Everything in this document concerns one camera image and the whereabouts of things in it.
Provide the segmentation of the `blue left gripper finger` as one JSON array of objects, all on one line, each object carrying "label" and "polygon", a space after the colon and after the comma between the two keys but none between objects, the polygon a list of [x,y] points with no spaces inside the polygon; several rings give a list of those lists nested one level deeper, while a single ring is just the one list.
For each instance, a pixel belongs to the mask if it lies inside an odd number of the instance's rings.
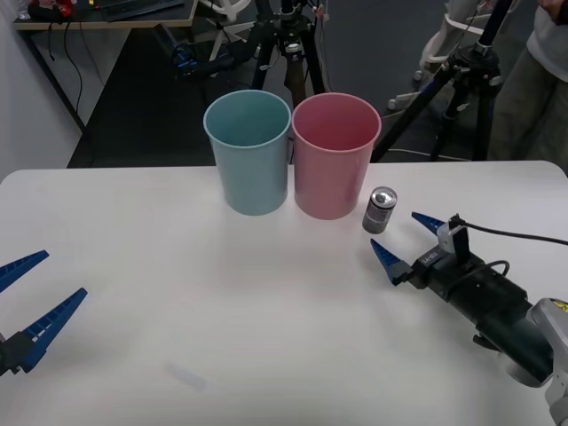
[{"label": "blue left gripper finger", "polygon": [[36,322],[8,338],[7,370],[14,374],[33,370],[87,295],[85,288],[79,288]]},{"label": "blue left gripper finger", "polygon": [[45,250],[24,256],[0,267],[0,292],[3,293],[24,274],[37,266],[49,256]]}]

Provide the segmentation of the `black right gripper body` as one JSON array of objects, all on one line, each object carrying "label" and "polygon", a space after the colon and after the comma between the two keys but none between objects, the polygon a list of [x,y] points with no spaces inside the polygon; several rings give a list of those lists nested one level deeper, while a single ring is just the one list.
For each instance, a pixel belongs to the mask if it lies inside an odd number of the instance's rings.
[{"label": "black right gripper body", "polygon": [[483,259],[475,255],[465,263],[460,263],[456,255],[446,253],[441,248],[433,248],[414,261],[414,275],[410,283],[417,289],[429,288],[440,298],[449,299],[463,281],[462,276],[484,263]]}]

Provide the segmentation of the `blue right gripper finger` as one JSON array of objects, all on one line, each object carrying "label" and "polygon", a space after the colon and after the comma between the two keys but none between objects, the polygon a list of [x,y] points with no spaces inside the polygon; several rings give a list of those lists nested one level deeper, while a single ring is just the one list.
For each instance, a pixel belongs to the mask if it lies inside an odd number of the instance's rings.
[{"label": "blue right gripper finger", "polygon": [[408,282],[414,277],[414,270],[407,262],[373,239],[370,240],[370,244],[393,286]]},{"label": "blue right gripper finger", "polygon": [[446,222],[424,215],[422,213],[413,212],[411,217],[415,219],[419,224],[423,225],[428,231],[434,235],[438,234],[438,229],[446,224]]}]

